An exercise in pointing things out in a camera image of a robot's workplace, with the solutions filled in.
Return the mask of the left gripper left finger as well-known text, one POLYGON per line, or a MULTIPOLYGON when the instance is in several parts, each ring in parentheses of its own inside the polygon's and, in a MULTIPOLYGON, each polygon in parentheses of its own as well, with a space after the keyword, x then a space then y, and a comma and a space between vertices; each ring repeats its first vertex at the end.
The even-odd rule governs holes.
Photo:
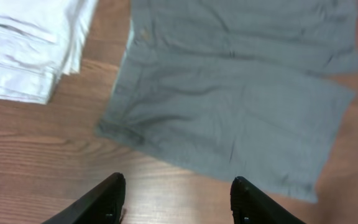
POLYGON ((122 173, 113 173, 42 224, 120 224, 126 195, 122 173))

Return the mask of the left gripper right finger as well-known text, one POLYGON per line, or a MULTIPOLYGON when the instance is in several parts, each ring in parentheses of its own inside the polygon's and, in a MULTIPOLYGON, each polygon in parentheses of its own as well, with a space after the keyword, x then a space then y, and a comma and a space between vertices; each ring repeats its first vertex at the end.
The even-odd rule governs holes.
POLYGON ((305 224, 244 177, 231 185, 234 224, 305 224))

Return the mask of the grey shorts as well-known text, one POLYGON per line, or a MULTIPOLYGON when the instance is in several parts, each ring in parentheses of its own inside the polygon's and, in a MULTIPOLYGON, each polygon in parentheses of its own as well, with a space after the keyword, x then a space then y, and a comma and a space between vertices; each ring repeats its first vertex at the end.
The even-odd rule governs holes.
POLYGON ((356 1, 138 0, 97 133, 307 202, 354 92, 356 1))

